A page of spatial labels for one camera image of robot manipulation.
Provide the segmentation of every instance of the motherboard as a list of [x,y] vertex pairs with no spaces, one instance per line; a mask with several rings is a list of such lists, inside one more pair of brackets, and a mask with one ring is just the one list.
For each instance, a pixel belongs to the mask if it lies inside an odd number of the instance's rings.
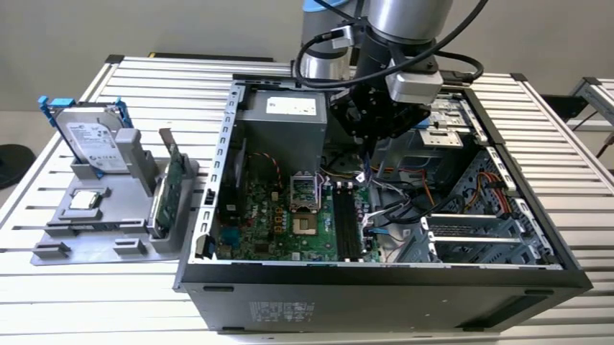
[[[268,261],[339,261],[339,240],[335,227],[335,188],[322,183],[316,195],[312,188],[295,190],[295,200],[318,201],[319,208],[300,212],[291,209],[288,190],[277,185],[252,180],[247,182],[247,200],[239,226],[223,226],[216,255],[219,259]],[[359,217],[370,211],[368,191],[354,187],[352,199],[358,217],[352,220],[355,238]],[[364,262],[379,262],[376,250],[362,253]]]

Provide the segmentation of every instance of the aluminum table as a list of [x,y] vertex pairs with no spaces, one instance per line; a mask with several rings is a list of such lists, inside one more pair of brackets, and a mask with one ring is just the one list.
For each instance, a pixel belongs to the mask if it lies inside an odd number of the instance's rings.
[[[171,127],[180,150],[199,160],[192,221],[213,156],[232,73],[288,75],[284,63],[125,57],[108,62],[81,101],[129,106],[145,150],[167,151]],[[223,336],[185,294],[171,290],[176,262],[33,267],[28,250],[72,179],[72,159],[52,138],[0,209],[0,339],[64,344],[614,344],[614,181],[528,82],[486,74],[472,85],[508,150],[595,288],[500,334],[297,333]]]
[[[611,132],[614,126],[614,79],[586,77],[571,90],[570,96],[580,96],[603,116],[604,120],[587,120],[578,130]],[[574,127],[580,120],[571,120]]]

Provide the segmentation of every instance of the power supply label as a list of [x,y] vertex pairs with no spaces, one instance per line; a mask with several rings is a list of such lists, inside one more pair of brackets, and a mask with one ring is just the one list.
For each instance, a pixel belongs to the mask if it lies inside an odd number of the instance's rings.
[[315,116],[315,98],[268,97],[267,114]]
[[253,322],[309,322],[314,302],[249,302]]
[[107,173],[128,170],[111,131],[104,125],[71,122],[67,128],[92,167]]

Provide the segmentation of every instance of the gray floor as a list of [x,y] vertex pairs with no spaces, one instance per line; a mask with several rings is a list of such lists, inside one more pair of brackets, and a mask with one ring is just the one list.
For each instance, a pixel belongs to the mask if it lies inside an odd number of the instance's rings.
[[[55,129],[39,111],[0,111],[0,144],[20,144],[39,155]],[[0,206],[15,186],[0,190]]]

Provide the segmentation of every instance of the metal bracket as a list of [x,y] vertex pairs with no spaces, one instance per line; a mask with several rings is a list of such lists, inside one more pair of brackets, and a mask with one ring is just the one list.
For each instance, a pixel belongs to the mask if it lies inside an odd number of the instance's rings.
[[420,129],[418,132],[426,147],[462,148],[460,137],[454,131]]

